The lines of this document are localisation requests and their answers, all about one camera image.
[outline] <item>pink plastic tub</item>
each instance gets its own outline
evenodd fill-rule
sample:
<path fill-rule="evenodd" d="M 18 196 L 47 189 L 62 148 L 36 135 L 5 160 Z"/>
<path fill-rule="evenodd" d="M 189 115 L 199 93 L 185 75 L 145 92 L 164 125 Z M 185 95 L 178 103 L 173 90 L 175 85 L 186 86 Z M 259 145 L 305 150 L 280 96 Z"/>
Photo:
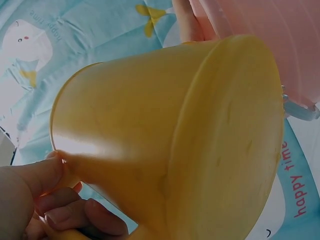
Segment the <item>pink plastic tub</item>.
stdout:
<path fill-rule="evenodd" d="M 206 40 L 253 34 L 272 50 L 290 101 L 320 102 L 320 0 L 190 0 Z"/>

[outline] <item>yellow plastic bucket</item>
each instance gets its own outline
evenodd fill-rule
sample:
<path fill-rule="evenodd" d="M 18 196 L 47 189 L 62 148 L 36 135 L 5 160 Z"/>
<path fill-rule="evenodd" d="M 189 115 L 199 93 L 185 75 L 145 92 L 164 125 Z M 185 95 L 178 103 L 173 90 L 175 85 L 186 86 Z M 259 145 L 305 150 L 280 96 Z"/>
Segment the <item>yellow plastic bucket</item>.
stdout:
<path fill-rule="evenodd" d="M 271 190 L 283 118 L 271 52 L 232 36 L 90 65 L 61 89 L 50 126 L 69 176 L 139 224 L 128 239 L 243 240 Z"/>

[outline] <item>cartoon face print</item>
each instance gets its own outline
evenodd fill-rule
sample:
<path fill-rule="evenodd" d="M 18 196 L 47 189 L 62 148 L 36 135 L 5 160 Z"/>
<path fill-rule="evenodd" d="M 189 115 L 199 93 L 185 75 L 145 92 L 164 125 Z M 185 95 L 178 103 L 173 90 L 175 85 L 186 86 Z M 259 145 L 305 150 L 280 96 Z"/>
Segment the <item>cartoon face print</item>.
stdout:
<path fill-rule="evenodd" d="M 14 21 L 7 29 L 2 50 L 6 56 L 21 61 L 39 60 L 36 71 L 46 65 L 53 55 L 46 31 L 22 19 Z"/>
<path fill-rule="evenodd" d="M 268 240 L 281 228 L 286 215 L 284 192 L 276 175 L 264 209 L 245 240 Z"/>

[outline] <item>fingernail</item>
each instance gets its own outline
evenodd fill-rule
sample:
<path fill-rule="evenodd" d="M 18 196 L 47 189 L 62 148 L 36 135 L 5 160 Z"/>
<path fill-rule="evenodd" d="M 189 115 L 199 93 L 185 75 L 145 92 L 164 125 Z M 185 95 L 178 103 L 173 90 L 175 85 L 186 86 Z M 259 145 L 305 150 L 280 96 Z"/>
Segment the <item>fingernail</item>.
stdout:
<path fill-rule="evenodd" d="M 57 155 L 58 155 L 57 151 L 52 151 L 45 157 L 45 159 L 51 159 L 51 158 L 56 157 Z"/>
<path fill-rule="evenodd" d="M 58 224 L 70 218 L 71 212 L 72 210 L 67 206 L 59 207 L 46 212 L 44 214 L 44 219 L 46 221 L 51 220 L 54 224 Z"/>

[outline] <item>finger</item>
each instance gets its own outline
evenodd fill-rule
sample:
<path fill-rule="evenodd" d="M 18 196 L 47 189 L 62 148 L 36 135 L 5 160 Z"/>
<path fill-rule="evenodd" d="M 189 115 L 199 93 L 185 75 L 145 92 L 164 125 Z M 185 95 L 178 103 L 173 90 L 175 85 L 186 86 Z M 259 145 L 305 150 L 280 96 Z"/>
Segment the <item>finger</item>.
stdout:
<path fill-rule="evenodd" d="M 12 166 L 16 173 L 28 186 L 33 198 L 53 189 L 63 175 L 63 163 L 58 153 L 47 160 L 24 165 Z"/>
<path fill-rule="evenodd" d="M 90 198 L 84 206 L 84 211 L 91 224 L 103 233 L 112 236 L 128 235 L 126 223 L 96 200 Z"/>
<path fill-rule="evenodd" d="M 83 228 L 90 225 L 85 213 L 86 200 L 79 199 L 66 206 L 52 209 L 44 214 L 45 220 L 55 230 Z"/>
<path fill-rule="evenodd" d="M 73 187 L 73 190 L 78 194 L 82 190 L 82 187 L 83 187 L 82 182 L 79 182 L 77 185 Z"/>
<path fill-rule="evenodd" d="M 34 201 L 36 212 L 44 217 L 45 213 L 56 208 L 66 206 L 81 199 L 76 191 L 70 187 L 63 187 L 54 192 L 39 197 Z"/>
<path fill-rule="evenodd" d="M 25 229 L 25 235 L 27 240 L 39 240 L 47 236 L 40 221 L 35 218 L 31 218 Z"/>

